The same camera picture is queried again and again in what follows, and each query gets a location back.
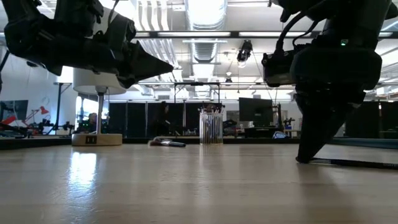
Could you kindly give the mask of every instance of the lamp shade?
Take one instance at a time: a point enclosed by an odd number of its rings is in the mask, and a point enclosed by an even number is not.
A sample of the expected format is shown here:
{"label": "lamp shade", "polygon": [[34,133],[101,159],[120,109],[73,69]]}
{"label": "lamp shade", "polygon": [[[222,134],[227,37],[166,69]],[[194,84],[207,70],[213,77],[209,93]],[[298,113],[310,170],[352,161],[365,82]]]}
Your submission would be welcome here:
{"label": "lamp shade", "polygon": [[73,69],[73,89],[79,93],[97,95],[98,88],[107,88],[107,94],[118,95],[126,91],[120,86],[115,74],[101,72],[94,74],[91,70]]}

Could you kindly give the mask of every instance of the lamp base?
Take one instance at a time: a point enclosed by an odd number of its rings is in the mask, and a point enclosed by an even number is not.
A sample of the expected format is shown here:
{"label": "lamp base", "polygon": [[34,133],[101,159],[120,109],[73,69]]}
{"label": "lamp base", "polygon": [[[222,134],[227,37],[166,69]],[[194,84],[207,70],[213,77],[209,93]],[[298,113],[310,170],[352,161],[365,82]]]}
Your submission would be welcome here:
{"label": "lamp base", "polygon": [[120,146],[123,143],[121,134],[74,134],[72,146]]}

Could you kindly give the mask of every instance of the table surface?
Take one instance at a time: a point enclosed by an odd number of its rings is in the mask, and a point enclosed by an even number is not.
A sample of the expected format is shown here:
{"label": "table surface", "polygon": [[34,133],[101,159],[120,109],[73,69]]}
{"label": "table surface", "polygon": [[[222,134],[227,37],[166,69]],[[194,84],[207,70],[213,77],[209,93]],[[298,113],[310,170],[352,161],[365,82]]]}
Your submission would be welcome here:
{"label": "table surface", "polygon": [[[1,151],[1,223],[396,223],[398,173],[302,165],[298,145]],[[325,146],[335,159],[398,151]]]}

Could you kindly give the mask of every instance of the computer monitor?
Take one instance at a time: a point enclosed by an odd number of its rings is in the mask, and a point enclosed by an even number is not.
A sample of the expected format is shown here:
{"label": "computer monitor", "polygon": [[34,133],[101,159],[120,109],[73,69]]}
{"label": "computer monitor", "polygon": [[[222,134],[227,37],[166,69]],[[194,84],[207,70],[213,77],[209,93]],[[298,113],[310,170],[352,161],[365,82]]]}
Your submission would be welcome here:
{"label": "computer monitor", "polygon": [[271,126],[274,123],[272,100],[239,98],[239,120],[253,121],[254,126]]}

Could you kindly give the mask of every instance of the white lamp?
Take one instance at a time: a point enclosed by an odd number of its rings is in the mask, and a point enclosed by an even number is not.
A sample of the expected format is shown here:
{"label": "white lamp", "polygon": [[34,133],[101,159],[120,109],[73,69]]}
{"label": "white lamp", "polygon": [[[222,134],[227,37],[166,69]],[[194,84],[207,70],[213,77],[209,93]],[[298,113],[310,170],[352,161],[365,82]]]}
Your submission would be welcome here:
{"label": "white lamp", "polygon": [[121,134],[102,134],[102,107],[104,94],[117,95],[126,92],[115,74],[94,74],[91,70],[73,69],[73,89],[79,93],[98,95],[98,115],[96,134],[74,134],[72,146],[120,146],[123,141]]}

